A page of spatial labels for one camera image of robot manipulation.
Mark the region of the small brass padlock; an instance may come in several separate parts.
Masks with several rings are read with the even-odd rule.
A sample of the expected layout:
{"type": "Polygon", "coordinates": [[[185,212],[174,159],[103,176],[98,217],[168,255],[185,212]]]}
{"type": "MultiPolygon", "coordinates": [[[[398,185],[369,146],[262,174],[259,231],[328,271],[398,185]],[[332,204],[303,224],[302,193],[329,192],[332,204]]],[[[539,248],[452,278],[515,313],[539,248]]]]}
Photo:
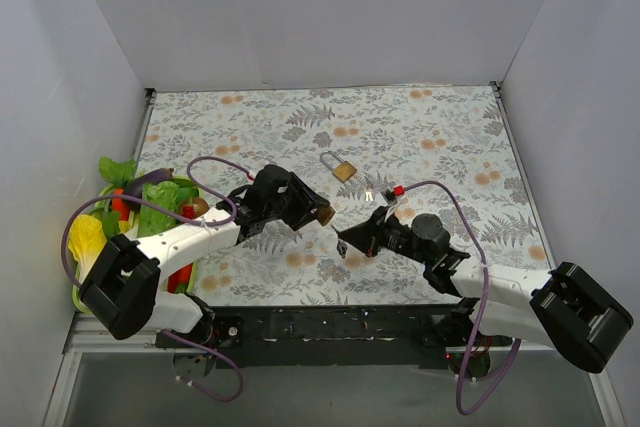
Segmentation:
{"type": "Polygon", "coordinates": [[[335,215],[335,210],[330,206],[321,206],[317,209],[316,220],[321,226],[326,226],[330,223],[335,215]]]}

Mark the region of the panda figure keychain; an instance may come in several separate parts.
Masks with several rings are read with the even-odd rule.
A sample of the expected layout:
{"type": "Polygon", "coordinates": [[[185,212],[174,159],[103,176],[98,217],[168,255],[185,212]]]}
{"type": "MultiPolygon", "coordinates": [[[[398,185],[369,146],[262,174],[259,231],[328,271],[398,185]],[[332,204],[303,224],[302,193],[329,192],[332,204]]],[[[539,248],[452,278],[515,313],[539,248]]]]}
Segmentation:
{"type": "Polygon", "coordinates": [[[342,240],[339,240],[337,242],[337,246],[336,246],[337,252],[340,255],[341,258],[345,259],[346,258],[346,254],[348,251],[348,246],[345,242],[343,242],[342,240]]]}

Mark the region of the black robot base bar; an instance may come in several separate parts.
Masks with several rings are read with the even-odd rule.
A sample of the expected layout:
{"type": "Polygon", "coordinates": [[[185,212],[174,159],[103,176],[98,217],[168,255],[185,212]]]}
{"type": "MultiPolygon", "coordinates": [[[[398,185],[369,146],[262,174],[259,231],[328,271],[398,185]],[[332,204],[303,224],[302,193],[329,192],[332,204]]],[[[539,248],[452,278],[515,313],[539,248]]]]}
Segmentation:
{"type": "Polygon", "coordinates": [[[447,367],[473,322],[454,305],[217,307],[176,340],[214,348],[242,367],[407,365],[447,367]]]}

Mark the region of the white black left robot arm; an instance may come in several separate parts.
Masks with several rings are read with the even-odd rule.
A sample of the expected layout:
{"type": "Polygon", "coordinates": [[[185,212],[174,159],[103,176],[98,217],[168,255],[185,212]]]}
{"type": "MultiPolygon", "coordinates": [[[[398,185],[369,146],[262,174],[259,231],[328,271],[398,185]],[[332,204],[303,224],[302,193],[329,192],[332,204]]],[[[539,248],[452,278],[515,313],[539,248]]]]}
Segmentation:
{"type": "Polygon", "coordinates": [[[79,297],[117,340],[144,329],[169,329],[188,345],[200,347],[212,337],[213,312],[192,294],[164,290],[172,274],[260,234],[272,221],[297,231],[311,222],[325,226],[333,215],[330,202],[295,173],[268,165],[199,218],[141,239],[114,236],[82,283],[79,297]]]}

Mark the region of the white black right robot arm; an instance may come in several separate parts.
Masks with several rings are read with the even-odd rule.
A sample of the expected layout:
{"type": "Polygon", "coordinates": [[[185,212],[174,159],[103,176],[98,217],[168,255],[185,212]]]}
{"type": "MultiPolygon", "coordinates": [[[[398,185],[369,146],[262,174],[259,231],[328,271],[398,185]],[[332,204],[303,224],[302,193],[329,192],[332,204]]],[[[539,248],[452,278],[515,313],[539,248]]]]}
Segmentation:
{"type": "Polygon", "coordinates": [[[579,265],[485,268],[479,257],[451,246],[434,214],[404,225],[379,207],[337,236],[341,248],[352,246],[368,257],[386,249],[422,264],[431,287],[461,298],[452,330],[464,344],[484,336],[518,338],[553,347],[574,366],[599,373],[634,325],[631,314],[579,265]]]}

